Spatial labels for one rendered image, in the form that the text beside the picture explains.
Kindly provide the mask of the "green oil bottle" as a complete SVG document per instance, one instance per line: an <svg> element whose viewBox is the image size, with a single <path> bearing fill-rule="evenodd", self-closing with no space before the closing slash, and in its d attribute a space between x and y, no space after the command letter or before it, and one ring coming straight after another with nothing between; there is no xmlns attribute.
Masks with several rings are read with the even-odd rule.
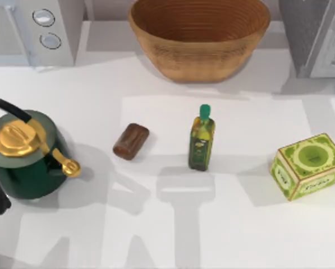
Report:
<svg viewBox="0 0 335 269"><path fill-rule="evenodd" d="M215 121L210 117L211 107L200 106L190 131L188 164L190 169L207 171L212 152Z"/></svg>

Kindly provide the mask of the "brown bread loaf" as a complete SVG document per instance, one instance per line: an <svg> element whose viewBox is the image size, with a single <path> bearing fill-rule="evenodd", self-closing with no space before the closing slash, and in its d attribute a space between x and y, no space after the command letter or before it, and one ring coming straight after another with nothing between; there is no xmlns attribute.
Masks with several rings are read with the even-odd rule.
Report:
<svg viewBox="0 0 335 269"><path fill-rule="evenodd" d="M130 123L114 144L113 152L116 156L132 160L149 137L150 131L137 123Z"/></svg>

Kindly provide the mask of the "brown woven basket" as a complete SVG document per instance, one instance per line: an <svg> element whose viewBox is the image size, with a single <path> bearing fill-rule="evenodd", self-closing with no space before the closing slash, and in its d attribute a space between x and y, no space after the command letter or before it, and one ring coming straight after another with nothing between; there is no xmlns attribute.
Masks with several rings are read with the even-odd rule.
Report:
<svg viewBox="0 0 335 269"><path fill-rule="evenodd" d="M128 21L164 77L218 82L246 63L271 17L262 0L135 0Z"/></svg>

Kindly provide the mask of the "green and gold kettle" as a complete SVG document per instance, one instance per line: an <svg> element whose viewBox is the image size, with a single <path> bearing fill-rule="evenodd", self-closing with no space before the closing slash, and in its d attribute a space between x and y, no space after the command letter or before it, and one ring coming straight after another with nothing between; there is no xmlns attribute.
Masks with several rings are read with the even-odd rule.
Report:
<svg viewBox="0 0 335 269"><path fill-rule="evenodd" d="M21 200L42 198L81 173L54 121L0 98L0 186Z"/></svg>

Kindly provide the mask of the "green patterned box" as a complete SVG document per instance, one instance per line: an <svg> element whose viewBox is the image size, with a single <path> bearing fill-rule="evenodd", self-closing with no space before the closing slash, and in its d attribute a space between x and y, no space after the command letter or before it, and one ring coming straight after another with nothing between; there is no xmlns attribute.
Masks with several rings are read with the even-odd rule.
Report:
<svg viewBox="0 0 335 269"><path fill-rule="evenodd" d="M288 201L335 184L335 143L326 133L281 147L270 174Z"/></svg>

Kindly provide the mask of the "microwave knob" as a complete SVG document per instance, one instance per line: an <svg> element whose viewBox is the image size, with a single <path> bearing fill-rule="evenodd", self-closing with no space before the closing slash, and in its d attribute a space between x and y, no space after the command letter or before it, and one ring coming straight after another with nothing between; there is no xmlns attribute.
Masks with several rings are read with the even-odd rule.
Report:
<svg viewBox="0 0 335 269"><path fill-rule="evenodd" d="M54 33L47 33L39 37L41 45L50 50L56 50L62 45L61 38Z"/></svg>
<svg viewBox="0 0 335 269"><path fill-rule="evenodd" d="M32 18L36 24L42 27L50 27L55 23L54 14L47 9L34 11L32 14Z"/></svg>

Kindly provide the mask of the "pale microwave oven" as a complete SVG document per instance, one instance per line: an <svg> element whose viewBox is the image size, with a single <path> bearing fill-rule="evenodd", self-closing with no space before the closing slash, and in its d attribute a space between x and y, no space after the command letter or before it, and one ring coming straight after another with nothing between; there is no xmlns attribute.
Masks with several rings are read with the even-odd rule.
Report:
<svg viewBox="0 0 335 269"><path fill-rule="evenodd" d="M55 23L42 27L32 14L47 9ZM74 66L85 14L84 0L0 0L0 66ZM41 35L54 33L62 45L43 47Z"/></svg>

